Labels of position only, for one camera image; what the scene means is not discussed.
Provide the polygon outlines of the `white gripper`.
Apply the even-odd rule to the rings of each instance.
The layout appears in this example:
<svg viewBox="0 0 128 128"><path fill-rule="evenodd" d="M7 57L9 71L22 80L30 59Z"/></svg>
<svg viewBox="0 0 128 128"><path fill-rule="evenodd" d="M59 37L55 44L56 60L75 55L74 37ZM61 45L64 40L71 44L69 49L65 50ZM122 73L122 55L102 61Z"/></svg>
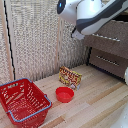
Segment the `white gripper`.
<svg viewBox="0 0 128 128"><path fill-rule="evenodd" d="M81 33L79 33L76 28L74 28L71 32L71 37L78 40L82 40L84 38L84 36Z"/></svg>

